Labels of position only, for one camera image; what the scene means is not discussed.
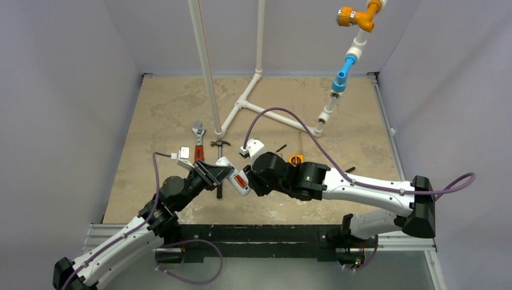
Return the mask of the white remote control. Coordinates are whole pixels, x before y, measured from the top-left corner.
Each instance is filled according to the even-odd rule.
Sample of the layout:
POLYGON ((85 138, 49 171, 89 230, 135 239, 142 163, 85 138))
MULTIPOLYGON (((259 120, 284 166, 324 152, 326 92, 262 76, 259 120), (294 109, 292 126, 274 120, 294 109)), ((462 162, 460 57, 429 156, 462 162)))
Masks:
POLYGON ((217 166, 231 166, 233 168, 233 171, 228 175, 228 177, 226 178, 226 180, 242 195, 242 196, 246 196, 248 195, 250 192, 251 192, 251 189, 249 187, 249 180, 248 180, 248 177, 246 176, 245 172, 244 171, 240 171, 240 170, 237 170, 235 168, 235 166, 230 162, 229 159, 227 159, 227 157, 223 156, 221 158, 219 158, 215 165, 217 166), (241 188, 235 181, 234 177, 235 175, 241 175, 243 177, 243 179, 246 181, 247 183, 247 186, 246 188, 241 188))

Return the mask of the red battery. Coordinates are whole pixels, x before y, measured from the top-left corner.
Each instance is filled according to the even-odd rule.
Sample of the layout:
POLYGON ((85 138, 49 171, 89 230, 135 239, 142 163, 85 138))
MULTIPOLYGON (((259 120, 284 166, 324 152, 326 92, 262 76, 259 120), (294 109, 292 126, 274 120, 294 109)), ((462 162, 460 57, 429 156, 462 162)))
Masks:
POLYGON ((234 179, 235 179, 236 183, 237 183, 241 188, 243 188, 243 189, 245 189, 245 188, 246 188, 247 183, 246 183, 246 181, 243 179, 243 177, 242 177, 241 175, 235 175, 234 179))

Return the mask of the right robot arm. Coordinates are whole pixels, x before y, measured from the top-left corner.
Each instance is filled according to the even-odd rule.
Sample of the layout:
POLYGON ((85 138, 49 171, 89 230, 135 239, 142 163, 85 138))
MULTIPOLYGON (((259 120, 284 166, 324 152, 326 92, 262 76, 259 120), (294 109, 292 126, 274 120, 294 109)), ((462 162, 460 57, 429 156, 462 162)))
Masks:
POLYGON ((276 191, 300 201, 341 200, 376 207, 370 213, 344 216, 339 238, 345 245, 398 230, 417 238, 435 237, 435 201, 423 176, 409 182, 342 175, 321 163, 294 166, 272 152, 253 158, 243 171, 258 196, 276 191))

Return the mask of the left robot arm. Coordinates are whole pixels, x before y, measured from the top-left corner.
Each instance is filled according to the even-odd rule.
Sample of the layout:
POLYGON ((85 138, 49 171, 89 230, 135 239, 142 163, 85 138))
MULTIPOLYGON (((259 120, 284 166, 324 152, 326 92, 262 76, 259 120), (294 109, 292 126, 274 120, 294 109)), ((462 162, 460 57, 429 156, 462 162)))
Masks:
POLYGON ((185 243, 177 213, 204 190, 212 191, 235 173, 232 165, 194 163, 186 177, 170 176, 142 210, 119 232, 88 253, 54 265, 55 289, 100 289, 140 255, 185 243))

